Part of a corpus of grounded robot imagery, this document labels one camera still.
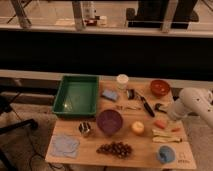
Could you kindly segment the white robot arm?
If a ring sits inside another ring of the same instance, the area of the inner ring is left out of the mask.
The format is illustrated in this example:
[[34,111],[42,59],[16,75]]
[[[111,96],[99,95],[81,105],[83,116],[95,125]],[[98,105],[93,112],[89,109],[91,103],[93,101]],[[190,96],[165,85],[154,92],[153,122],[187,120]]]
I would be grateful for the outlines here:
[[179,98],[168,106],[167,116],[178,121],[189,113],[198,114],[213,129],[213,93],[203,88],[183,88]]

